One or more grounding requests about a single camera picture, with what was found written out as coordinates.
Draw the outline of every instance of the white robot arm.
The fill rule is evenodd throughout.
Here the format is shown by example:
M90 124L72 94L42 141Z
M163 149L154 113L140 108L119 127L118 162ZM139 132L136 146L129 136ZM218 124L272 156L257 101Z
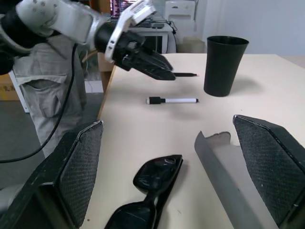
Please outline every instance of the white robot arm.
M74 42L105 53L107 61L135 68L158 80L174 80L161 55L143 46L145 39L128 31L155 12L151 0L138 0L124 10L116 26L102 14L69 0L23 0L0 21L0 57L23 56L57 31Z

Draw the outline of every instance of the sunglasses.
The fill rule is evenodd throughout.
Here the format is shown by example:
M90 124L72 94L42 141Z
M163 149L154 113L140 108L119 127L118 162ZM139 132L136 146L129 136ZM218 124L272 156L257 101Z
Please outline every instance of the sunglasses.
M133 179L133 184L146 194L145 200L118 208L105 229L157 229L182 162L182 155L164 156L146 162Z

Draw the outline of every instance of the black cable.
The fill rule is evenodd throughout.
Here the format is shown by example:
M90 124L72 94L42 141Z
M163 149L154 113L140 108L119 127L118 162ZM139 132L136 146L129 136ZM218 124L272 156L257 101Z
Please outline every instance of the black cable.
M76 51L76 47L77 47L77 44L75 44L73 46L73 50L72 50L72 60L71 60L71 67L72 67L72 76L71 76L71 80L70 80L70 84L69 84L69 87L68 87L68 91L67 91L67 94L66 94L66 97L65 97L65 100L63 102L63 105L62 105L62 109L61 109L61 112L59 114L59 117L56 121L56 124L52 130L52 132L50 133L50 135L48 136L48 138L45 140L45 142L38 148L36 149L33 153L31 154L28 154L26 156L22 156L22 157L18 157L18 158L15 158L15 159L8 159L8 160L0 160L0 164L4 164L4 163L10 163L10 162L16 162L16 161L22 161L24 159L27 159L31 156L34 156L36 154L38 154L45 146L46 144L49 142L49 140L51 139L51 137L53 136L53 134L55 133L58 125L59 125L59 122L61 121L61 117L65 111L65 108L66 108L66 105L67 105L67 102L68 102L68 98L69 98L69 95L70 95L70 91L71 91L71 88L72 88L72 84L73 84L73 81L74 81L74 74L75 74L75 69L74 69L74 56L75 56L75 51Z

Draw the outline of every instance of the person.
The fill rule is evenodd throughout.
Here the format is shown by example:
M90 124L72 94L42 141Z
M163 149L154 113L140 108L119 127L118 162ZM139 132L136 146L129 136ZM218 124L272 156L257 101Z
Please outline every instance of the person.
M5 14L21 0L0 0L0 13ZM49 43L33 47L29 56L16 58L13 71L40 144L43 144L58 119L71 80L71 54L74 43L63 35L48 38ZM82 119L86 104L84 75L77 52L74 57L75 77L61 121L43 148L48 157L62 136L75 128Z

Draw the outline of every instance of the black cup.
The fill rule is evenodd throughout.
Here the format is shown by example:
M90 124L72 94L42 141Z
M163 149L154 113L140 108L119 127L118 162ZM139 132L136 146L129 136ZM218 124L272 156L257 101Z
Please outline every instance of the black cup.
M240 60L249 41L228 36L208 37L204 91L224 97L230 93Z

